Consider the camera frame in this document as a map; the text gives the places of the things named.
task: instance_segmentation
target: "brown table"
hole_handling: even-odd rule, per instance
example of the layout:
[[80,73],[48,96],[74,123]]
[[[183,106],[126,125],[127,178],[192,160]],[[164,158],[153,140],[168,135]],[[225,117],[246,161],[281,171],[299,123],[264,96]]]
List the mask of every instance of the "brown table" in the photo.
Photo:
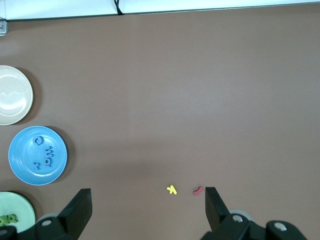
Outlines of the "brown table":
[[[215,186],[259,225],[317,240],[319,39],[319,4],[10,22],[0,64],[29,78],[34,105],[0,127],[0,191],[40,217],[91,188],[83,240],[198,240],[210,227],[193,190]],[[45,186],[8,163],[13,137],[37,125],[69,154]]]

